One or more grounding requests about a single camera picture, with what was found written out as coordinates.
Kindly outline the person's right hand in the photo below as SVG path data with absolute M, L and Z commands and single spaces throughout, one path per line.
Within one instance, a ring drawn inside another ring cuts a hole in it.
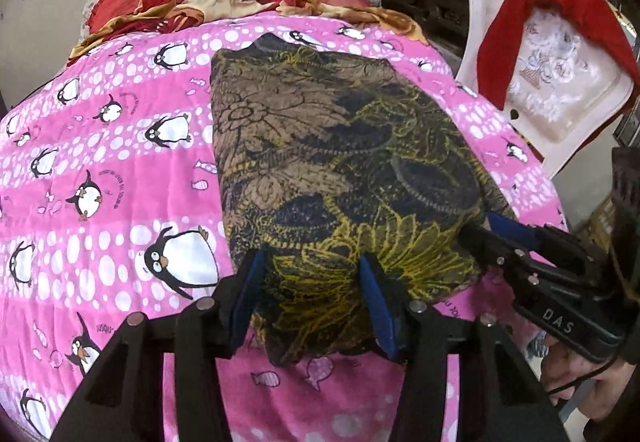
M 590 362 L 550 336 L 546 338 L 546 344 L 548 353 L 541 363 L 540 381 L 551 401 L 571 399 L 580 379 L 584 379 L 584 382 L 592 382 L 592 388 L 578 405 L 578 410 L 597 422 L 611 414 L 634 376 L 636 366 L 621 358 L 611 363 Z

